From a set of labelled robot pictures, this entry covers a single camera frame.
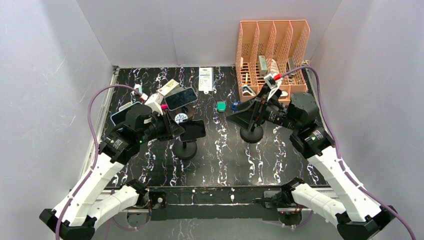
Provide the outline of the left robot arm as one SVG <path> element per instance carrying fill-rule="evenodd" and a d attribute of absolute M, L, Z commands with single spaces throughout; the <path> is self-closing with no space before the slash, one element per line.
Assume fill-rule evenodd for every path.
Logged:
<path fill-rule="evenodd" d="M 149 205 L 148 188 L 136 179 L 101 201 L 98 197 L 142 144 L 168 141 L 185 132 L 167 112 L 159 115 L 144 104 L 134 103 L 117 115 L 120 122 L 97 144 L 93 165 L 60 203 L 39 216 L 58 240 L 90 240 L 99 226 L 120 211 Z"/>

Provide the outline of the purple smartphone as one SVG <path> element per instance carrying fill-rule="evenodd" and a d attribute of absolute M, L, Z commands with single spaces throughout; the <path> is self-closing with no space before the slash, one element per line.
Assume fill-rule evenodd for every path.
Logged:
<path fill-rule="evenodd" d="M 205 123 L 202 119 L 184 121 L 179 124 L 185 132 L 179 136 L 181 142 L 194 141 L 206 136 Z"/>

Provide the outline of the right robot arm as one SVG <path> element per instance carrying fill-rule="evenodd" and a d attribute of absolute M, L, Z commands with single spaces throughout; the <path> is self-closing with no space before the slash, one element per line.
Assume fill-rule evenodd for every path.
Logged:
<path fill-rule="evenodd" d="M 264 204 L 277 208 L 280 204 L 311 209 L 334 225 L 345 240 L 369 240 L 394 218 L 391 206 L 383 206 L 362 191 L 361 184 L 337 156 L 333 138 L 316 119 L 320 109 L 313 95 L 297 92 L 287 106 L 279 103 L 280 90 L 263 87 L 253 98 L 243 102 L 226 120 L 240 128 L 241 138 L 258 143 L 264 135 L 262 124 L 270 122 L 292 131 L 293 147 L 312 164 L 329 183 L 337 199 L 318 192 L 296 177 L 273 196 L 265 196 Z"/>

